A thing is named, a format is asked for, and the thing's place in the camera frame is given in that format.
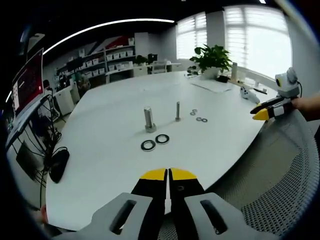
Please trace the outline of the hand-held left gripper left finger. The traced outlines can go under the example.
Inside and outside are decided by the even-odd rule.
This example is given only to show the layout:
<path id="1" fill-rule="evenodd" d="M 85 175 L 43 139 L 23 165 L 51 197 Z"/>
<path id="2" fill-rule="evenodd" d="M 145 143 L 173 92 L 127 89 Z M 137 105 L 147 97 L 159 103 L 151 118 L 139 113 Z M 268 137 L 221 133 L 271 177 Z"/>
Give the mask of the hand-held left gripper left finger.
<path id="1" fill-rule="evenodd" d="M 156 240 L 163 223 L 167 169 L 142 175 L 130 193 L 123 192 L 98 209 L 77 240 Z"/>

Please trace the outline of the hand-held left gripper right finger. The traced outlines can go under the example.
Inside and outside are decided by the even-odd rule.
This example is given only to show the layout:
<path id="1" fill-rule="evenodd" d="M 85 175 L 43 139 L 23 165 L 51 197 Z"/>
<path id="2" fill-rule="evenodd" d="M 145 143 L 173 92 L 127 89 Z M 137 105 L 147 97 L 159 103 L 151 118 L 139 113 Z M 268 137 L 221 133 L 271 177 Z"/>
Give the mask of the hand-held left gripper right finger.
<path id="1" fill-rule="evenodd" d="M 215 193 L 206 193 L 197 177 L 169 169 L 171 217 L 179 240 L 258 240 L 242 213 Z"/>

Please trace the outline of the person's right hand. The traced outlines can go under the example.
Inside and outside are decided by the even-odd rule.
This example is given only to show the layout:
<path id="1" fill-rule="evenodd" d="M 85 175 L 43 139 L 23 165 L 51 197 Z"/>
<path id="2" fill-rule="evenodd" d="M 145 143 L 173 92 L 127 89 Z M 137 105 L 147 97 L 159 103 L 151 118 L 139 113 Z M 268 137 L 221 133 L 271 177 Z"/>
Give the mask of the person's right hand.
<path id="1" fill-rule="evenodd" d="M 320 119 L 320 93 L 312 97 L 298 97 L 292 100 L 292 105 L 299 110 L 307 122 Z"/>

